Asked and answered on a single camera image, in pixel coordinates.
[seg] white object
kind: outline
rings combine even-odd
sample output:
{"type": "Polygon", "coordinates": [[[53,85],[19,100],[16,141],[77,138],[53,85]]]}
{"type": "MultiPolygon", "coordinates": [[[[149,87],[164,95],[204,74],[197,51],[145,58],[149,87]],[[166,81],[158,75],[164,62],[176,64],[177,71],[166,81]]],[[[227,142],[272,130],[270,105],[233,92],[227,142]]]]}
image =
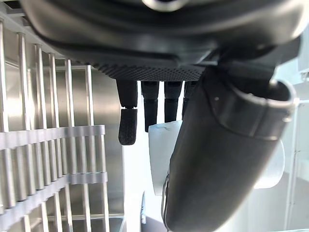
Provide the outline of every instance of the white object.
{"type": "MultiPolygon", "coordinates": [[[[163,184],[169,170],[169,159],[174,151],[182,121],[156,124],[149,127],[149,155],[154,193],[162,195],[163,184]]],[[[283,143],[280,141],[255,189],[272,188],[282,178],[285,165],[283,143]]]]}

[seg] horizontal metal rail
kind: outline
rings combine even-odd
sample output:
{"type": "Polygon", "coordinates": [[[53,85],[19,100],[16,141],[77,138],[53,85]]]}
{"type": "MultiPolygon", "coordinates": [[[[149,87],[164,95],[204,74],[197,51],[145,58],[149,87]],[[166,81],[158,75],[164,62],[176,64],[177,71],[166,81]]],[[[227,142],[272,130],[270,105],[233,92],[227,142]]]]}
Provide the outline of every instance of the horizontal metal rail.
{"type": "Polygon", "coordinates": [[[104,135],[105,126],[61,127],[39,130],[21,130],[0,133],[0,150],[45,141],[80,136],[104,135]]]}

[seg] stainless steel wall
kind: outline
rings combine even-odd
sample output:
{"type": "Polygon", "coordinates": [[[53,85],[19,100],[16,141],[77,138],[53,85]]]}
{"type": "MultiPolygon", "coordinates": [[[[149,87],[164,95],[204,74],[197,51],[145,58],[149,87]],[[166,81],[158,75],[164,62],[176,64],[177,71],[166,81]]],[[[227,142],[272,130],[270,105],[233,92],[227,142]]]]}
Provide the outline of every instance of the stainless steel wall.
{"type": "MultiPolygon", "coordinates": [[[[23,129],[22,124],[22,101],[20,96],[20,77],[18,66],[18,46],[17,36],[15,33],[5,31],[5,58],[6,58],[6,81],[7,81],[7,99],[9,104],[9,129],[11,131],[18,131],[23,129]]],[[[36,86],[36,73],[34,62],[34,46],[27,43],[27,64],[28,64],[28,92],[29,92],[29,104],[31,106],[31,128],[38,129],[38,107],[37,107],[37,86],[36,86]]],[[[50,128],[51,121],[51,94],[50,94],[50,78],[48,72],[48,55],[43,53],[43,65],[44,65],[44,90],[46,101],[46,114],[47,114],[47,126],[50,128]]],[[[67,115],[67,95],[65,85],[65,72],[64,61],[56,61],[56,76],[57,76],[57,89],[58,89],[58,103],[59,103],[59,118],[60,126],[68,126],[67,115]]],[[[85,70],[83,67],[72,66],[72,79],[73,79],[73,102],[74,102],[74,116],[76,126],[87,125],[87,103],[86,103],[86,85],[85,85],[85,70]]],[[[108,172],[108,200],[110,214],[123,214],[124,213],[124,173],[123,173],[123,152],[122,147],[118,142],[118,130],[120,122],[120,103],[117,94],[116,82],[113,79],[108,78],[102,73],[93,70],[92,71],[92,83],[93,83],[93,103],[94,103],[94,120],[95,124],[104,124],[106,126],[105,135],[105,149],[106,149],[106,162],[108,172]]],[[[80,168],[80,156],[77,149],[78,167],[80,168]]],[[[13,170],[14,170],[14,182],[17,186],[16,176],[16,157],[13,156],[13,170]]],[[[0,178],[4,178],[3,160],[0,162],[0,178]]],[[[83,214],[82,204],[82,189],[81,186],[71,186],[71,207],[73,215],[83,214]]],[[[101,185],[93,184],[89,185],[89,199],[90,199],[90,213],[102,214],[101,203],[101,185]]],[[[64,192],[60,192],[60,205],[62,213],[64,214],[64,192]]],[[[47,212],[49,215],[54,214],[53,199],[49,199],[47,202],[47,212]]],[[[31,216],[32,224],[39,224],[39,212],[33,212],[31,216]]],[[[92,231],[103,231],[103,227],[100,226],[101,220],[93,220],[92,231]]],[[[73,221],[74,231],[84,231],[84,227],[81,225],[82,221],[73,221]]],[[[111,231],[114,231],[114,227],[119,227],[118,219],[110,219],[111,231]]],[[[50,231],[53,230],[53,223],[50,223],[50,231]]],[[[18,225],[12,228],[12,231],[18,231],[18,225]]]]}

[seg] vertical metal rod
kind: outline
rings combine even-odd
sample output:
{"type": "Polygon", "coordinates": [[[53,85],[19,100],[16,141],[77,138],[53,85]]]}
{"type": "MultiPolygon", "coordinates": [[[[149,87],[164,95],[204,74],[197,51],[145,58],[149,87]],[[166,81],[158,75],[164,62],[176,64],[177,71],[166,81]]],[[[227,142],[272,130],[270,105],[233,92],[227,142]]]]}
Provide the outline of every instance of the vertical metal rod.
{"type": "Polygon", "coordinates": [[[285,206],[285,216],[284,216],[284,230],[288,230],[291,224],[292,211],[295,201],[295,186],[296,186],[296,178],[297,178],[297,165],[298,165],[298,146],[297,146],[297,134],[298,134],[298,114],[299,114],[298,105],[295,108],[294,113],[294,124],[293,124],[293,135],[292,135],[292,149],[291,149],[291,166],[290,166],[290,175],[288,182],[288,190],[287,190],[287,198],[286,198],[286,206],[285,206]]]}
{"type": "Polygon", "coordinates": [[[68,161],[67,161],[67,143],[65,138],[60,139],[61,144],[61,154],[62,154],[62,173],[64,175],[68,174],[68,161]]]}
{"type": "Polygon", "coordinates": [[[91,232],[90,204],[88,184],[83,184],[83,208],[85,214],[85,231],[91,232]]]}
{"type": "MultiPolygon", "coordinates": [[[[6,99],[6,81],[5,81],[5,60],[4,60],[4,32],[3,32],[3,19],[0,19],[0,132],[9,131],[9,120],[8,120],[8,105],[6,99]]],[[[6,173],[6,184],[7,184],[7,195],[8,195],[8,207],[14,207],[16,204],[15,200],[15,189],[13,179],[13,168],[11,151],[6,149],[4,152],[4,165],[6,173]]],[[[4,211],[3,199],[0,198],[0,213],[4,211]]]]}
{"type": "MultiPolygon", "coordinates": [[[[69,59],[65,60],[66,67],[66,90],[67,90],[67,111],[68,111],[68,122],[69,127],[74,127],[74,105],[73,105],[73,89],[72,89],[72,70],[71,70],[71,61],[69,59]]],[[[85,152],[85,140],[84,136],[81,137],[81,155],[82,155],[82,173],[87,172],[87,160],[85,152]]],[[[75,138],[71,138],[70,147],[71,147],[71,160],[72,160],[72,174],[77,172],[77,160],[76,160],[76,144],[75,138]]],[[[91,223],[90,223],[90,205],[89,205],[89,190],[88,184],[83,184],[83,206],[84,214],[86,217],[86,231],[91,232],[91,223]]]]}
{"type": "MultiPolygon", "coordinates": [[[[58,108],[58,95],[57,95],[57,82],[56,82],[56,62],[53,53],[48,54],[49,57],[49,77],[50,77],[50,91],[51,91],[51,106],[52,106],[52,126],[59,128],[59,108],[58,108]]],[[[61,147],[60,140],[57,139],[56,143],[53,141],[52,148],[55,149],[53,154],[57,161],[57,176],[62,177],[62,161],[61,161],[61,147]]],[[[59,193],[54,195],[55,204],[55,226],[57,232],[62,232],[61,210],[59,193]]]]}
{"type": "MultiPolygon", "coordinates": [[[[29,108],[29,103],[28,103],[26,39],[23,33],[18,33],[17,38],[18,38],[18,53],[19,53],[19,76],[20,76],[20,84],[21,84],[20,93],[21,93],[22,105],[23,105],[23,108],[22,108],[23,129],[31,130],[30,108],[29,108]]],[[[26,159],[27,159],[28,194],[33,195],[35,193],[35,179],[34,179],[32,146],[27,145],[25,149],[26,149],[26,159]]]]}
{"type": "MultiPolygon", "coordinates": [[[[86,75],[86,97],[87,97],[87,121],[89,126],[94,126],[94,111],[93,111],[93,93],[92,93],[92,75],[91,66],[87,65],[85,68],[86,75]]],[[[106,172],[106,159],[105,159],[105,143],[104,135],[101,136],[101,168],[103,172],[106,172]]],[[[94,136],[89,137],[89,151],[91,157],[91,171],[96,172],[96,150],[95,150],[95,139],[94,136]]],[[[102,209],[105,215],[104,225],[105,231],[110,231],[109,223],[109,209],[108,209],[108,195],[107,195],[107,183],[103,183],[101,187],[101,197],[102,197],[102,209]]]]}
{"type": "Polygon", "coordinates": [[[73,232],[73,220],[72,220],[72,210],[71,210],[71,200],[70,200],[70,187],[66,185],[64,187],[65,199],[66,199],[66,214],[68,220],[68,232],[73,232]]]}
{"type": "MultiPolygon", "coordinates": [[[[69,127],[75,126],[74,121],[74,106],[73,106],[73,90],[72,90],[72,70],[71,60],[65,60],[66,68],[66,91],[67,91],[67,111],[69,127]]],[[[71,174],[77,173],[77,158],[76,158],[76,141],[75,137],[69,138],[71,148],[71,174]]]]}
{"type": "Polygon", "coordinates": [[[16,159],[17,159],[17,182],[18,182],[18,200],[24,201],[27,198],[27,188],[25,180],[25,169],[24,169],[24,150],[22,146],[16,148],[16,159]]]}
{"type": "Polygon", "coordinates": [[[43,232],[49,232],[46,202],[43,202],[41,204],[41,213],[42,213],[43,232]]]}
{"type": "MultiPolygon", "coordinates": [[[[90,65],[86,65],[85,75],[86,75],[86,98],[87,98],[87,122],[89,126],[94,126],[92,75],[91,75],[90,65]]],[[[95,145],[94,136],[89,137],[89,152],[90,152],[90,162],[91,162],[90,171],[94,173],[97,171],[96,145],[95,145]]]]}
{"type": "Polygon", "coordinates": [[[62,218],[61,218],[61,209],[60,209],[60,199],[59,192],[56,192],[54,195],[55,203],[55,226],[57,232],[62,232],[62,218]]]}
{"type": "Polygon", "coordinates": [[[35,144],[35,152],[36,152],[36,166],[37,166],[37,190],[41,190],[44,188],[44,177],[43,177],[43,161],[42,161],[42,150],[41,144],[35,144]]]}
{"type": "MultiPolygon", "coordinates": [[[[48,54],[49,57],[49,75],[50,75],[50,94],[52,105],[52,125],[54,128],[59,128],[59,108],[58,108],[58,94],[57,94],[57,80],[56,80],[56,61],[53,53],[48,54]]],[[[56,160],[57,160],[57,175],[62,177],[62,158],[60,139],[56,140],[56,160]]]]}
{"type": "MultiPolygon", "coordinates": [[[[39,109],[39,123],[41,129],[47,129],[46,121],[46,105],[45,105],[45,94],[44,94],[44,75],[43,75],[43,60],[42,60],[42,46],[36,44],[35,46],[36,55],[36,75],[37,75],[37,92],[38,92],[38,109],[39,109]]],[[[48,142],[42,142],[43,148],[43,166],[44,166],[44,183],[50,185],[51,174],[50,174],[50,161],[48,142]]]]}
{"type": "Polygon", "coordinates": [[[23,232],[31,232],[31,224],[30,224],[30,219],[28,215],[25,215],[21,219],[21,223],[22,223],[23,232]]]}
{"type": "Polygon", "coordinates": [[[58,179],[57,173],[57,158],[56,158],[56,144],[54,140],[49,141],[50,145],[50,162],[51,162],[51,180],[56,181],[58,179]]]}
{"type": "MultiPolygon", "coordinates": [[[[105,155],[105,141],[104,141],[104,135],[101,135],[100,137],[100,143],[101,143],[101,150],[100,150],[100,154],[101,154],[101,168],[102,168],[102,172],[105,173],[107,172],[106,169],[106,155],[105,155]]],[[[107,192],[107,182],[104,182],[102,184],[102,203],[103,203],[103,209],[104,209],[104,215],[105,215],[105,231],[106,232],[110,232],[110,218],[109,218],[109,208],[108,208],[108,192],[107,192]]]]}

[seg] black plastic housing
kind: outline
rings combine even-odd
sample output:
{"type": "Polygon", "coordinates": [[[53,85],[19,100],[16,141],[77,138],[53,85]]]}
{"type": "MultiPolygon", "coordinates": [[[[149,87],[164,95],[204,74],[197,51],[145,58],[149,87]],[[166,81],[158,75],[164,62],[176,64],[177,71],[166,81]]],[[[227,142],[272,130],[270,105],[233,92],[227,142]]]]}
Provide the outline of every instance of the black plastic housing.
{"type": "Polygon", "coordinates": [[[164,192],[170,231],[219,228],[251,191],[291,119],[292,87],[278,82],[251,92],[231,79],[208,67],[190,98],[164,192]]]}

